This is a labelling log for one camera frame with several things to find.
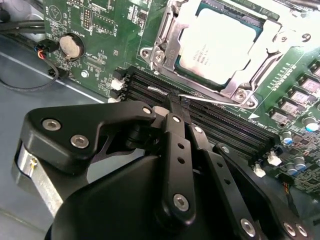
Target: surface mount chip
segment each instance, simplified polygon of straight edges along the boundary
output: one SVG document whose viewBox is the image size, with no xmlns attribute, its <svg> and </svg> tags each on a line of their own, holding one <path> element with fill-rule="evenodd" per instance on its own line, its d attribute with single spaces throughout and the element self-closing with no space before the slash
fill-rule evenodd
<svg viewBox="0 0 320 240">
<path fill-rule="evenodd" d="M 225 84 L 249 62 L 256 31 L 238 20 L 204 8 L 181 36 L 180 66 L 194 74 Z"/>
</svg>

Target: motherboard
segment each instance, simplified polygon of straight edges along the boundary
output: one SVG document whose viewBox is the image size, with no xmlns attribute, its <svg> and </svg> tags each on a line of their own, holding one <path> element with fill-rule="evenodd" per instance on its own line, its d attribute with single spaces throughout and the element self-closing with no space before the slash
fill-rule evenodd
<svg viewBox="0 0 320 240">
<path fill-rule="evenodd" d="M 47 57 L 70 79 L 118 102 L 129 82 L 115 70 L 136 68 L 134 99 L 149 103 L 152 95 L 156 104 L 147 85 L 170 86 L 196 101 L 202 128 L 224 111 L 239 135 L 226 143 L 244 158 L 250 153 L 244 142 L 264 141 L 256 128 L 278 136 L 277 146 L 251 163 L 257 175 L 287 176 L 296 188 L 320 194 L 320 12 L 285 0 L 43 4 L 46 38 L 59 44 Z M 207 121 L 199 113 L 204 106 L 216 109 L 201 110 Z M 216 124 L 223 121 L 219 116 Z M 252 151 L 259 148 L 250 141 Z"/>
</svg>

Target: green circuit board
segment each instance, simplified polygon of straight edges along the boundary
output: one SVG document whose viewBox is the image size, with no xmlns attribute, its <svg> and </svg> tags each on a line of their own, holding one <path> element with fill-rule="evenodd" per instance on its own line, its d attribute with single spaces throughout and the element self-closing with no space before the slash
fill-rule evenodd
<svg viewBox="0 0 320 240">
<path fill-rule="evenodd" d="M 247 7 L 276 19 L 278 16 L 248 1 L 234 0 Z M 85 46 L 85 54 L 80 59 L 68 62 L 60 51 L 48 55 L 55 64 L 70 72 L 70 79 L 85 88 L 109 97 L 114 69 L 135 66 L 153 74 L 150 67 L 140 57 L 142 47 L 153 46 L 163 17 L 167 0 L 44 0 L 46 38 L 59 41 L 65 33 L 79 36 Z M 270 117 L 273 107 L 278 107 L 283 96 L 305 75 L 313 76 L 310 68 L 320 61 L 320 47 L 306 50 L 292 47 L 275 69 L 264 80 L 255 93 L 259 105 L 247 110 L 225 107 L 238 115 L 239 121 L 249 121 L 274 133 L 290 130 L 301 136 L 303 141 L 287 147 L 292 152 L 282 157 L 284 163 L 292 162 L 295 155 L 304 156 L 306 170 L 294 176 L 295 186 L 307 193 L 320 193 L 320 132 L 307 132 L 302 124 L 306 115 L 320 120 L 318 102 L 320 95 L 308 101 L 285 125 L 280 125 Z M 158 76 L 175 85 L 178 89 L 187 88 L 169 79 Z M 287 174 L 286 164 L 281 167 L 267 167 L 267 174 L 277 177 Z"/>
</svg>

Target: capacitor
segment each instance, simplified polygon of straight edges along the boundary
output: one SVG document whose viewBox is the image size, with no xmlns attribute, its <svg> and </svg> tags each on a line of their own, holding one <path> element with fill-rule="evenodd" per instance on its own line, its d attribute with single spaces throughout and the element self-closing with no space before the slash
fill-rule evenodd
<svg viewBox="0 0 320 240">
<path fill-rule="evenodd" d="M 303 156 L 296 156 L 294 159 L 294 168 L 298 171 L 304 170 L 307 168 L 305 163 L 305 158 Z"/>
<path fill-rule="evenodd" d="M 290 131 L 284 131 L 282 133 L 282 141 L 286 145 L 292 144 L 293 140 L 292 140 L 292 135 Z"/>
<path fill-rule="evenodd" d="M 297 169 L 295 169 L 295 164 L 292 163 L 292 162 L 289 162 L 286 164 L 286 172 L 289 174 L 289 175 L 294 175 L 295 173 L 298 172 Z"/>
<path fill-rule="evenodd" d="M 319 125 L 313 116 L 305 117 L 304 119 L 302 119 L 302 123 L 305 127 L 305 130 L 307 130 L 308 132 L 314 132 L 319 128 Z"/>
</svg>

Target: silver cylinder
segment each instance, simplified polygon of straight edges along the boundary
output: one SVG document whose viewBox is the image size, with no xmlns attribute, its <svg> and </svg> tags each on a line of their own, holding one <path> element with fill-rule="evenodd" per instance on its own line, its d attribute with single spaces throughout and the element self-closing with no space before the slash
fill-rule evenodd
<svg viewBox="0 0 320 240">
<path fill-rule="evenodd" d="M 289 163 L 286 164 L 286 172 L 289 175 L 294 175 L 296 172 L 298 172 L 298 170 L 295 169 L 295 164 L 294 163 L 289 162 Z"/>
<path fill-rule="evenodd" d="M 290 131 L 284 131 L 282 133 L 282 141 L 286 145 L 292 144 L 293 140 L 292 140 L 292 135 Z"/>
<path fill-rule="evenodd" d="M 294 159 L 294 168 L 299 170 L 304 170 L 306 169 L 306 163 L 305 163 L 305 158 L 303 156 L 296 156 Z"/>
</svg>

